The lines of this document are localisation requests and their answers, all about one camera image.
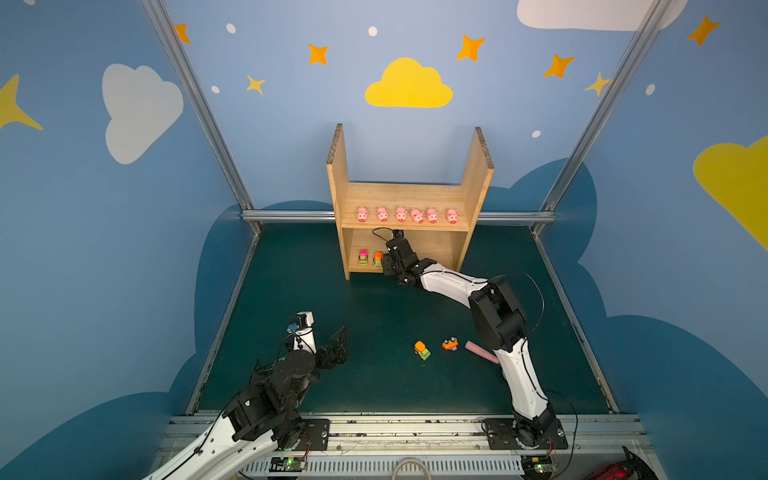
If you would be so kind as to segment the pink pig toy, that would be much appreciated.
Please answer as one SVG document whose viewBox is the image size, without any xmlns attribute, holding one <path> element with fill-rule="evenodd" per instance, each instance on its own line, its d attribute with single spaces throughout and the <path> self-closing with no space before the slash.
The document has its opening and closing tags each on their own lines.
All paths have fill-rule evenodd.
<svg viewBox="0 0 768 480">
<path fill-rule="evenodd" d="M 435 208 L 428 208 L 426 211 L 426 217 L 429 223 L 436 224 L 440 218 L 439 212 Z"/>
<path fill-rule="evenodd" d="M 408 212 L 404 207 L 398 207 L 395 211 L 396 220 L 400 223 L 404 223 L 408 218 Z"/>
<path fill-rule="evenodd" d="M 369 212 L 366 207 L 360 206 L 356 211 L 356 219 L 359 223 L 365 223 L 368 221 Z"/>
<path fill-rule="evenodd" d="M 459 214 L 455 209 L 449 208 L 446 212 L 446 219 L 450 224 L 456 224 L 459 220 Z"/>
<path fill-rule="evenodd" d="M 416 224 L 422 224 L 425 219 L 424 213 L 417 208 L 411 210 L 411 217 Z"/>
<path fill-rule="evenodd" d="M 387 208 L 380 206 L 377 208 L 377 218 L 380 222 L 385 223 L 389 220 L 389 211 Z"/>
</svg>

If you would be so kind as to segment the small orange toy car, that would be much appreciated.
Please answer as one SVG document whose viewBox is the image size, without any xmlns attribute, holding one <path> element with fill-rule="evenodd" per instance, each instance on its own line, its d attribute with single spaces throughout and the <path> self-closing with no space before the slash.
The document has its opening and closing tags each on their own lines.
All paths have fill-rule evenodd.
<svg viewBox="0 0 768 480">
<path fill-rule="evenodd" d="M 442 342 L 442 348 L 445 351 L 455 352 L 458 350 L 458 339 L 456 337 L 450 337 Z"/>
</svg>

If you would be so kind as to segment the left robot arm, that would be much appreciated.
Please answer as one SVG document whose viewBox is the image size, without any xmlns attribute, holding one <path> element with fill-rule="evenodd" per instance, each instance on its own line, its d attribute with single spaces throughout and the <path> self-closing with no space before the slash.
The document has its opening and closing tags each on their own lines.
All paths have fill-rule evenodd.
<svg viewBox="0 0 768 480">
<path fill-rule="evenodd" d="M 229 479 L 256 458 L 297 444 L 304 428 L 299 409 L 323 370 L 347 360 L 347 329 L 325 347 L 301 344 L 256 369 L 211 425 L 149 479 Z"/>
</svg>

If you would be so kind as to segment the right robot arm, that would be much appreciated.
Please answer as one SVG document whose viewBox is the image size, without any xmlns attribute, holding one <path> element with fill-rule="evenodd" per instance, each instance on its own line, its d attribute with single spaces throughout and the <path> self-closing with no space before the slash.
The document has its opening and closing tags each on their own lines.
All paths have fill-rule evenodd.
<svg viewBox="0 0 768 480">
<path fill-rule="evenodd" d="M 401 283 L 450 298 L 467 307 L 476 334 L 488 347 L 502 370 L 512 400 L 517 442 L 537 448 L 561 437 L 562 425 L 545 396 L 530 358 L 526 314 L 504 276 L 471 277 L 437 261 L 419 258 L 402 230 L 386 241 L 382 265 L 386 275 Z"/>
</svg>

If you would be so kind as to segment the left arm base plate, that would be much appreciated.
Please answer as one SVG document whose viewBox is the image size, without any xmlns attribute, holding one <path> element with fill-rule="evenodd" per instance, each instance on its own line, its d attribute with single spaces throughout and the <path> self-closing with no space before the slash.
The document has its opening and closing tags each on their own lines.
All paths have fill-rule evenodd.
<svg viewBox="0 0 768 480">
<path fill-rule="evenodd" d="M 309 418 L 294 422 L 279 445 L 284 451 L 326 451 L 329 437 L 329 419 Z"/>
</svg>

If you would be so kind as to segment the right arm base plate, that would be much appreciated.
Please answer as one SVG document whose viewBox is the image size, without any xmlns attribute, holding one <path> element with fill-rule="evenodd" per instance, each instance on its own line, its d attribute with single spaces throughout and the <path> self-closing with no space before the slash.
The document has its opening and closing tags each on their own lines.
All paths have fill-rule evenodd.
<svg viewBox="0 0 768 480">
<path fill-rule="evenodd" d="M 491 450 L 549 450 L 568 449 L 567 435 L 559 419 L 544 431 L 526 426 L 512 417 L 486 417 L 481 429 Z"/>
</svg>

